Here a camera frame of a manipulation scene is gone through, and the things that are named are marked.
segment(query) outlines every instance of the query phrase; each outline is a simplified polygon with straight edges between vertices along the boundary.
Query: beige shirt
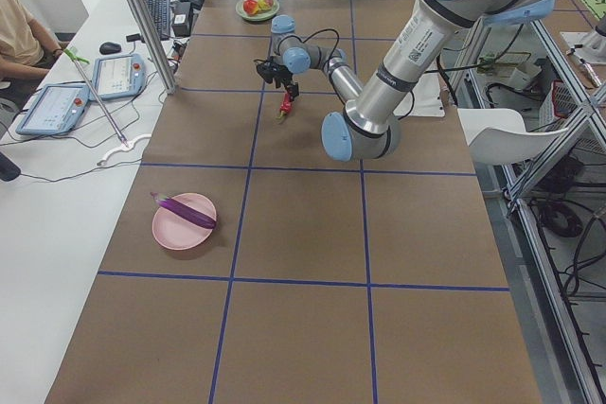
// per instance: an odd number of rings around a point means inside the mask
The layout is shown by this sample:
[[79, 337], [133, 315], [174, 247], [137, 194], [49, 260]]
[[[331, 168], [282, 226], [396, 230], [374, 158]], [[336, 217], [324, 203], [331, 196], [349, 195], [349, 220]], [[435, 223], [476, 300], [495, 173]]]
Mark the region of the beige shirt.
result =
[[35, 65], [44, 55], [29, 28], [32, 14], [19, 0], [0, 0], [0, 55], [23, 65]]

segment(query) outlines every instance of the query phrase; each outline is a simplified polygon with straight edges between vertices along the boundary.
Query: screen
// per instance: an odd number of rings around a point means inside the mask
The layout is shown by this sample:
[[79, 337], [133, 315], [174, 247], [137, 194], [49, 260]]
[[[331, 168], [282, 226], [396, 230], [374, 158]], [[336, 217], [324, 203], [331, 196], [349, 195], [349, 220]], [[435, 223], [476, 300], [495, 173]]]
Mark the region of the screen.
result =
[[130, 56], [102, 60], [98, 67], [97, 92], [100, 96], [121, 94], [131, 89]]
[[59, 130], [80, 90], [80, 87], [48, 87], [41, 93], [24, 128], [41, 132]]

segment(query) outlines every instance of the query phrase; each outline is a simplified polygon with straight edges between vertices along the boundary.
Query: keyboard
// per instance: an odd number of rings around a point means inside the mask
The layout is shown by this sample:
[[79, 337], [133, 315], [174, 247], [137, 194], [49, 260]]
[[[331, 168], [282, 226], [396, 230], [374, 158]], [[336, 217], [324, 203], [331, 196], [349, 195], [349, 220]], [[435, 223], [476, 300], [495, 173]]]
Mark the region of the keyboard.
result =
[[170, 38], [170, 0], [145, 0], [160, 40]]

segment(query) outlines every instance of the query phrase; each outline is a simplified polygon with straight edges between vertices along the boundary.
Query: purple eggplant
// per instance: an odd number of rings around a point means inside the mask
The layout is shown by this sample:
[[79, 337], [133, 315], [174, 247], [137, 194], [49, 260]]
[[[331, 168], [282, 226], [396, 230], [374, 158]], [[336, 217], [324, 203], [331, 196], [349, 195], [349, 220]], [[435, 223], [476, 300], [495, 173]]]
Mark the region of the purple eggplant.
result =
[[150, 194], [158, 205], [166, 208], [178, 217], [195, 224], [196, 226], [204, 227], [205, 229], [214, 229], [217, 225], [217, 221], [212, 219], [209, 215], [205, 215], [194, 208], [188, 207], [184, 203], [176, 201], [175, 199], [169, 198], [163, 194]]

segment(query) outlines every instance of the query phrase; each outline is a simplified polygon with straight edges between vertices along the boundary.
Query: pink plate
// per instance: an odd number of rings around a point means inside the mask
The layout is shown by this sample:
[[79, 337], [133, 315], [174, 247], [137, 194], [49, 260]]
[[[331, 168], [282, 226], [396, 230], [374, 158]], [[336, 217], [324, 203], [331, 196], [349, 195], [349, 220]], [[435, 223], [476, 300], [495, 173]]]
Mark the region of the pink plate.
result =
[[[172, 196], [172, 198], [209, 215], [214, 220], [217, 219], [215, 205], [202, 194], [184, 193]], [[212, 229], [196, 226], [164, 207], [158, 208], [155, 212], [151, 222], [151, 231], [156, 241], [170, 250], [193, 248], [205, 241], [212, 233]]]

